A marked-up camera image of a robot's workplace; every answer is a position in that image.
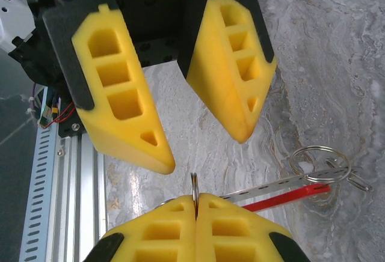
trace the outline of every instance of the metal split ring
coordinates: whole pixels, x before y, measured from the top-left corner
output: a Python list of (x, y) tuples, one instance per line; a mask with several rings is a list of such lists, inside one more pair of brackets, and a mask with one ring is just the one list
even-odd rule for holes
[(199, 187), (197, 173), (191, 173), (191, 185), (192, 185), (192, 201), (195, 208), (195, 220), (198, 218), (198, 206), (199, 206)]
[(337, 150), (335, 150), (333, 148), (329, 148), (329, 147), (325, 147), (325, 146), (319, 146), (319, 145), (313, 145), (313, 146), (307, 146), (307, 147), (299, 148), (298, 150), (296, 150), (294, 153), (291, 154), (291, 156), (289, 158), (289, 163), (290, 163), (291, 169), (293, 170), (293, 172), (296, 175), (303, 175), (303, 173), (301, 173), (301, 171), (298, 169), (298, 167), (295, 166), (294, 158), (298, 154), (301, 154), (301, 153), (304, 153), (304, 152), (307, 152), (307, 151), (312, 151), (312, 150), (326, 151), (326, 152), (334, 153), (334, 154), (338, 155), (339, 157), (341, 157), (345, 161), (345, 163), (347, 165), (347, 169), (346, 169), (346, 173), (344, 173), (342, 175), (339, 175), (337, 177), (333, 177), (333, 178), (319, 178), (319, 177), (312, 177), (311, 175), (305, 175), (303, 177), (305, 180), (307, 180), (309, 182), (313, 182), (313, 183), (328, 183), (328, 184), (330, 184), (330, 183), (335, 183), (335, 182), (344, 180), (344, 179), (346, 179), (351, 174), (351, 165), (349, 163), (348, 158), (344, 154), (342, 154), (340, 151), (337, 151)]

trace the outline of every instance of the marble surface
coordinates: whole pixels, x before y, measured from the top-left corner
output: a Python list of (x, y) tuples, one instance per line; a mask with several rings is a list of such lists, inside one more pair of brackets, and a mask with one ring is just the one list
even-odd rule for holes
[(233, 141), (175, 62), (145, 69), (177, 168), (163, 176), (107, 157), (109, 228), (191, 192), (216, 195), (292, 175), (302, 145), (343, 151), (375, 190), (330, 195), (260, 215), (288, 228), (312, 262), (385, 261), (385, 0), (259, 0), (279, 67), (253, 136)]

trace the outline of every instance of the metal keychain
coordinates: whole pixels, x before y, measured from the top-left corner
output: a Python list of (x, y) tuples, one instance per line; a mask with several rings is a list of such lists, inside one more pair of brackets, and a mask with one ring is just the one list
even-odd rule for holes
[(199, 187), (198, 187), (198, 176), (197, 173), (190, 173), (191, 176), (191, 187), (192, 187), (192, 201), (195, 208), (195, 220), (198, 218), (198, 207), (199, 207)]
[[(333, 158), (326, 158), (325, 162), (331, 169), (313, 171), (310, 173), (301, 173), (297, 166), (294, 164), (294, 158), (301, 153), (305, 153), (307, 151), (326, 151), (329, 153), (334, 153), (341, 157), (343, 161), (346, 163), (346, 166), (340, 166), (335, 164), (336, 160)], [(311, 183), (325, 183), (332, 184), (337, 183), (342, 180), (347, 180), (353, 186), (358, 189), (369, 192), (372, 190), (372, 186), (369, 185), (366, 181), (364, 181), (361, 177), (356, 174), (356, 171), (352, 169), (351, 164), (349, 163), (348, 158), (342, 154), (340, 151), (337, 151), (330, 147), (320, 146), (320, 145), (312, 145), (303, 148), (299, 148), (295, 152), (293, 152), (289, 158), (289, 164), (291, 169), (296, 174), (296, 176), (289, 177), (286, 179), (282, 179), (279, 181), (275, 181), (268, 184), (263, 184), (256, 187), (251, 187), (244, 190), (239, 190), (227, 195), (220, 196), (220, 198), (228, 200), (232, 203), (240, 202), (243, 200), (247, 200), (250, 198), (255, 198), (261, 195), (270, 194), (280, 190), (286, 190), (289, 187), (301, 187), (308, 185)], [(191, 173), (191, 182), (192, 182), (192, 199), (194, 201), (194, 207), (196, 210), (196, 217), (198, 215), (198, 207), (199, 207), (199, 189), (198, 189), (198, 179), (196, 173)], [(167, 200), (163, 202), (161, 205), (171, 201), (173, 199)]]

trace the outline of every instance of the red handle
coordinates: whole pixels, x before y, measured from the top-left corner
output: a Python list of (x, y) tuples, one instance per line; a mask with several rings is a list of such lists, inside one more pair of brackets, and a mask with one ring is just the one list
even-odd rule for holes
[(299, 199), (304, 199), (313, 195), (327, 193), (329, 191), (330, 186), (328, 184), (313, 184), (263, 201), (243, 206), (243, 208), (252, 212), (257, 212), (268, 208), (280, 206), (289, 202), (293, 202)]

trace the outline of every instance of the bolt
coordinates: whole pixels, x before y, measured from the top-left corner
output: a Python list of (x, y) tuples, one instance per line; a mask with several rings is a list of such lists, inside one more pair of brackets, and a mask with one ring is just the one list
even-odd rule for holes
[(78, 131), (80, 129), (80, 125), (75, 123), (75, 124), (72, 124), (71, 128), (72, 128), (73, 131), (76, 132), (76, 131)]

